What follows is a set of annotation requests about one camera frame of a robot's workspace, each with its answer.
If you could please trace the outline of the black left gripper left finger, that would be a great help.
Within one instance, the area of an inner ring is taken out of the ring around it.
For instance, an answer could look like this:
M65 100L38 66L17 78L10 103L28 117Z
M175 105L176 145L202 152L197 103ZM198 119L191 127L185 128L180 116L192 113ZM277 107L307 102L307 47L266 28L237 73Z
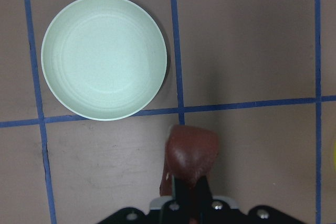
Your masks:
M179 208L187 208L191 202L188 185L176 177L172 178L172 197Z

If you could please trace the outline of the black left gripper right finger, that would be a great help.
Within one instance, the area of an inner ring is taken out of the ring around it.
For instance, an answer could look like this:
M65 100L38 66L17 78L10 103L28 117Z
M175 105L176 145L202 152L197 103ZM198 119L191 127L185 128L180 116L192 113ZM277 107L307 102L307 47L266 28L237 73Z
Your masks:
M206 176L202 176L197 181L195 195L198 208L209 208L211 206L213 197Z

